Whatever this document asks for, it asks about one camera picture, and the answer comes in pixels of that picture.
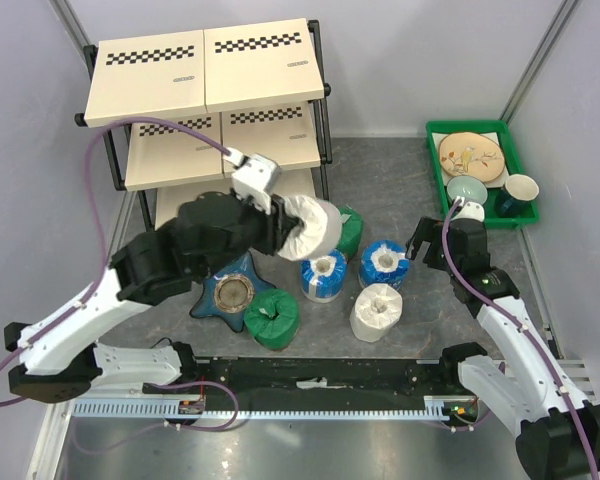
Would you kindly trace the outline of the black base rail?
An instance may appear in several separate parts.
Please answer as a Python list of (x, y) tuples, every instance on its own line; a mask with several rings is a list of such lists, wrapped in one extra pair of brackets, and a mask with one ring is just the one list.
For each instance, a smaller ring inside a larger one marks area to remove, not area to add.
[(438, 360), (207, 357), (197, 361), (195, 373), (197, 381), (227, 387), (238, 403), (397, 406), (402, 398), (445, 397), (460, 403), (475, 398), (449, 372), (448, 363)]

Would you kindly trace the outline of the white cartoon-print roll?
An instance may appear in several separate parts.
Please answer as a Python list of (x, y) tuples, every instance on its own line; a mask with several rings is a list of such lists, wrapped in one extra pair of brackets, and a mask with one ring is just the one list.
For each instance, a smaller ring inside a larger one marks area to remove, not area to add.
[(303, 227), (295, 227), (277, 255), (290, 261), (312, 260), (329, 254), (340, 240), (339, 209), (332, 203), (306, 195), (285, 197), (287, 209), (298, 215)]

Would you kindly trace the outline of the dark green white-lined cup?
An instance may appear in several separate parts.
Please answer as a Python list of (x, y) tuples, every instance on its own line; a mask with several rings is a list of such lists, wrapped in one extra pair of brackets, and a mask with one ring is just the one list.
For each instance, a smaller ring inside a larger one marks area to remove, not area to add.
[(539, 192), (533, 178), (523, 174), (510, 175), (496, 195), (494, 211), (499, 217), (516, 217), (530, 206)]

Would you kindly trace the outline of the green plastic tray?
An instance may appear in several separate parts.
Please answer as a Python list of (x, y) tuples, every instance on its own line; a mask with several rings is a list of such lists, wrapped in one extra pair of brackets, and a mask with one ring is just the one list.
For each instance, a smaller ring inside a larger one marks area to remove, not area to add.
[(452, 156), (449, 156), (447, 153), (440, 154), (440, 147), (449, 135), (465, 133), (481, 135), (497, 145), (501, 151), (500, 157), (504, 160), (502, 172), (491, 181), (485, 182), (487, 189), (487, 199), (484, 204), (486, 226), (491, 229), (515, 229), (537, 223), (539, 213), (535, 200), (515, 217), (499, 217), (494, 210), (497, 194), (507, 178), (513, 174), (525, 173), (509, 128), (505, 122), (500, 120), (433, 120), (427, 123), (427, 146), (430, 163), (433, 167), (436, 193), (439, 197), (440, 212), (446, 214), (452, 202), (447, 194), (447, 184), (451, 180), (451, 176), (444, 170), (442, 158), (455, 160), (456, 164), (462, 167), (460, 154), (455, 148), (448, 148), (448, 151), (452, 153)]

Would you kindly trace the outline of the plain white roll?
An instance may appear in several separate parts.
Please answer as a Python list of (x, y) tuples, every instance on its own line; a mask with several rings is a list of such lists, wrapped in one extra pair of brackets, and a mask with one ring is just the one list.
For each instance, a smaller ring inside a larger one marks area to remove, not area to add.
[(350, 314), (354, 336), (367, 343), (379, 341), (400, 320), (402, 308), (402, 296), (390, 285), (375, 283), (365, 287)]

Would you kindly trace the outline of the beige three-tier shelf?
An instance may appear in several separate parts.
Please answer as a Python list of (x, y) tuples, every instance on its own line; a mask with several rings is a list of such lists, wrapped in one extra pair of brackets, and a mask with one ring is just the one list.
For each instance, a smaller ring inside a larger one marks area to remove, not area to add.
[(83, 55), (90, 78), (81, 127), (122, 121), (125, 162), (104, 145), (114, 187), (134, 192), (144, 225), (229, 187), (222, 147), (282, 168), (276, 192), (327, 198), (332, 160), (320, 24), (297, 18), (103, 40)]

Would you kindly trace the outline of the bird-painted ceramic plate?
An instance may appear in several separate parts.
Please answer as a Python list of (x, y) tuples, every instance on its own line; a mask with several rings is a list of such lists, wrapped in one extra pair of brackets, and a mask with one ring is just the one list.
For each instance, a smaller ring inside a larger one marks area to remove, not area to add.
[(483, 183), (496, 180), (505, 170), (505, 157), (490, 137), (459, 132), (443, 137), (438, 146), (442, 171), (449, 177), (470, 176)]

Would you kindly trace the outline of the green roll near shelf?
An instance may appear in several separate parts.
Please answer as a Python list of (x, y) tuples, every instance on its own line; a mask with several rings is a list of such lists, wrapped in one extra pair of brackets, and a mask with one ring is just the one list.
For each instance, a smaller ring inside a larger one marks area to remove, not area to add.
[(337, 250), (347, 260), (351, 260), (357, 254), (360, 246), (364, 221), (361, 215), (349, 206), (340, 206), (339, 212), (342, 230)]

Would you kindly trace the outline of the blue star-shaped dish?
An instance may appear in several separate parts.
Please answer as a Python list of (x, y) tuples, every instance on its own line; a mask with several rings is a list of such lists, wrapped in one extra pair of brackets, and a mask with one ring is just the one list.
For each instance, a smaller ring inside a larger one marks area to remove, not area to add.
[(244, 329), (246, 309), (255, 296), (275, 288), (258, 274), (253, 256), (247, 252), (203, 281), (201, 297), (189, 315), (193, 319), (219, 318), (239, 333)]

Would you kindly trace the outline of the celadon ceramic bowl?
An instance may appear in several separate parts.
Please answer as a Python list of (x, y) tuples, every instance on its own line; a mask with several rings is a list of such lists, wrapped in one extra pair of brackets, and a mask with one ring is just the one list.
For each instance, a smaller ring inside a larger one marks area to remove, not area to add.
[(450, 201), (463, 197), (467, 201), (484, 205), (488, 199), (488, 190), (483, 182), (467, 175), (453, 177), (446, 186)]

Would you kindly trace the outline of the blue roll right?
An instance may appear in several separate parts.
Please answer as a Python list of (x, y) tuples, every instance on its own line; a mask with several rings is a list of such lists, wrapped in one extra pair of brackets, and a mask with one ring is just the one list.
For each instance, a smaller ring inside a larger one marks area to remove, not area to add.
[(387, 284), (400, 290), (410, 268), (405, 249), (390, 240), (369, 245), (360, 259), (359, 282), (362, 288), (372, 284)]

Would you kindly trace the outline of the blue roll left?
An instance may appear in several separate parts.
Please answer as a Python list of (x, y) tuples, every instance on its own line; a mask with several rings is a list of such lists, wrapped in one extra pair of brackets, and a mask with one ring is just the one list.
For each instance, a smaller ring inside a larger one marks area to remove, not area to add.
[(347, 272), (347, 260), (339, 250), (300, 264), (301, 288), (304, 295), (316, 303), (329, 303), (342, 291)]

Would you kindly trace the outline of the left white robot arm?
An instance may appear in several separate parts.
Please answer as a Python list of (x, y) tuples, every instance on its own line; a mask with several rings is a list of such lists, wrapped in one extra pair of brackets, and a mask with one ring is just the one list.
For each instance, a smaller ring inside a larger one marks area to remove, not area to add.
[(176, 217), (117, 251), (101, 279), (71, 300), (57, 319), (6, 327), (5, 345), (19, 357), (8, 373), (11, 393), (53, 404), (105, 385), (191, 392), (200, 371), (190, 345), (118, 349), (100, 343), (100, 337), (190, 291), (250, 249), (276, 254), (305, 224), (289, 199), (280, 196), (273, 197), (269, 213), (220, 192), (182, 204)]

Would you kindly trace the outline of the green roll front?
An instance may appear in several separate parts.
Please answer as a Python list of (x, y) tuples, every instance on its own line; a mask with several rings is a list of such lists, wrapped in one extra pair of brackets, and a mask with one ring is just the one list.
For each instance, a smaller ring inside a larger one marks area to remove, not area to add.
[(245, 310), (244, 325), (263, 347), (283, 350), (289, 346), (300, 325), (298, 303), (281, 289), (257, 293)]

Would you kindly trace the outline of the blue roll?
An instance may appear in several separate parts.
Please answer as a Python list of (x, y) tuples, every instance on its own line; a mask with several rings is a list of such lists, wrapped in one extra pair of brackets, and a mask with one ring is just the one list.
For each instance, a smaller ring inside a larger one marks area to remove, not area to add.
[(362, 288), (372, 284), (387, 284), (400, 290), (410, 268), (405, 249), (390, 240), (369, 245), (360, 259), (359, 282)]
[(347, 260), (339, 250), (300, 264), (301, 288), (304, 295), (316, 303), (329, 303), (342, 291), (347, 272)]

